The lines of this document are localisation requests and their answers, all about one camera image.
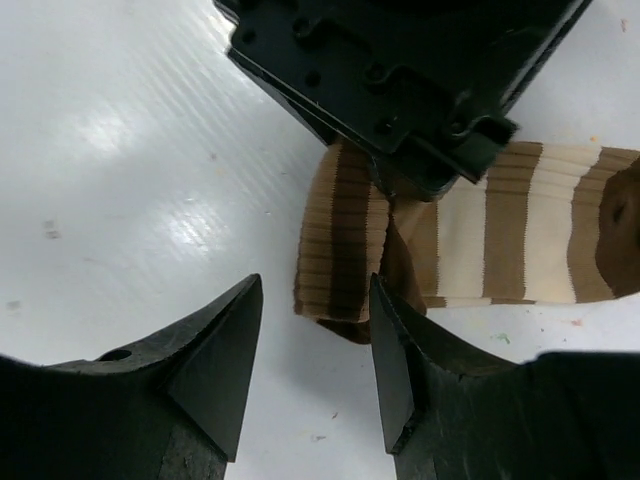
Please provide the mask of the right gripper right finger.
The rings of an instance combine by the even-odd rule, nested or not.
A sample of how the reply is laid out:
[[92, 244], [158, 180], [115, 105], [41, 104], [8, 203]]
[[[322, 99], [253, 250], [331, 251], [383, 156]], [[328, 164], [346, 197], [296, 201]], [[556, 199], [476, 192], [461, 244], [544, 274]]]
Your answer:
[[512, 363], [421, 316], [373, 276], [372, 354], [400, 479], [635, 479], [639, 357]]

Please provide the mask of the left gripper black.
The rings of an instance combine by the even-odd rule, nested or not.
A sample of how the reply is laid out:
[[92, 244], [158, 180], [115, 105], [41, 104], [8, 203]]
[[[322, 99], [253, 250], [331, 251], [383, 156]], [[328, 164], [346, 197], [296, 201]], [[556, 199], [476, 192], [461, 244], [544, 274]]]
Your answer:
[[478, 182], [517, 132], [509, 110], [583, 0], [227, 0], [228, 58], [325, 143], [365, 152], [386, 195]]

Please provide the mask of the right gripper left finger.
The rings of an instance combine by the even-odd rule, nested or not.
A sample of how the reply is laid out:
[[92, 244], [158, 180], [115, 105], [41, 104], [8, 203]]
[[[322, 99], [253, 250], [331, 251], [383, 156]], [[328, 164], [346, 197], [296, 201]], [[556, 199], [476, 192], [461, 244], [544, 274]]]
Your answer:
[[221, 479], [236, 458], [261, 325], [257, 274], [99, 358], [1, 360], [5, 479]]

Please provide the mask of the brown striped sock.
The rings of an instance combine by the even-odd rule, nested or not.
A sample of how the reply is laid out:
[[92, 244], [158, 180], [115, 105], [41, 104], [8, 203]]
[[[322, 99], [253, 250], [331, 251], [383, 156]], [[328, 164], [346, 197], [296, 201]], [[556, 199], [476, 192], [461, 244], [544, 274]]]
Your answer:
[[372, 275], [420, 313], [440, 307], [580, 304], [639, 290], [639, 154], [516, 142], [487, 177], [441, 199], [388, 198], [366, 154], [339, 140], [307, 198], [296, 314], [370, 340]]

